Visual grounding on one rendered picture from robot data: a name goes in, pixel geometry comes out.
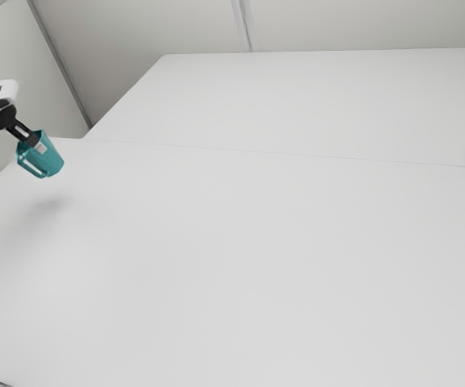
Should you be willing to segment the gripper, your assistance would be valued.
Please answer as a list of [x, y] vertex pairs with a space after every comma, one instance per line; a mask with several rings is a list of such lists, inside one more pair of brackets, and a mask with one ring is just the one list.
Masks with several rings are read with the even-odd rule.
[[45, 134], [42, 130], [32, 131], [26, 125], [16, 119], [17, 110], [15, 106], [9, 105], [0, 110], [0, 131], [7, 130], [17, 140], [16, 152], [22, 154], [34, 149], [43, 155], [48, 146], [45, 144]]

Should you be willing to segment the teal faceted mug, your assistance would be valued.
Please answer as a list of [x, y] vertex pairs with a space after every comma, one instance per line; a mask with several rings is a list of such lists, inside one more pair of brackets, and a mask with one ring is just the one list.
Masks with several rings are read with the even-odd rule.
[[43, 132], [45, 134], [45, 144], [48, 146], [48, 150], [43, 155], [34, 149], [22, 154], [15, 151], [18, 165], [40, 179], [52, 177], [64, 167], [64, 160], [60, 153], [56, 150], [46, 132]]

